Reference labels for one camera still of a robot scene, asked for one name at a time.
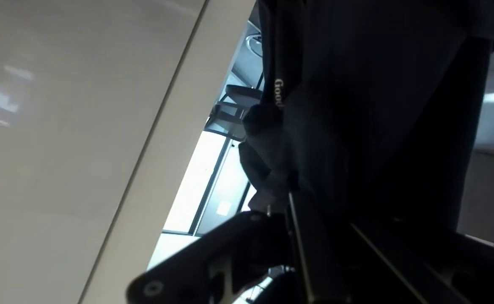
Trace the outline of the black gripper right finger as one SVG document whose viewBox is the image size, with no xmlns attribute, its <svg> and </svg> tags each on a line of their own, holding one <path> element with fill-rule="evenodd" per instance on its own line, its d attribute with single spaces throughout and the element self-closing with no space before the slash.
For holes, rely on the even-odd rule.
<svg viewBox="0 0 494 304">
<path fill-rule="evenodd" d="M 471 304 L 494 304 L 494 246 L 452 230 L 395 223 L 398 238 Z"/>
</svg>

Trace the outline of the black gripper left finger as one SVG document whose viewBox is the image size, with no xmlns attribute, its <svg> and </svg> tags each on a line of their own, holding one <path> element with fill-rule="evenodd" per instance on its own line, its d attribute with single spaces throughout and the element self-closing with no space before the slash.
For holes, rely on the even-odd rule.
<svg viewBox="0 0 494 304">
<path fill-rule="evenodd" d="M 227 304 L 290 262 L 283 216 L 239 213 L 137 275 L 127 304 Z"/>
</svg>

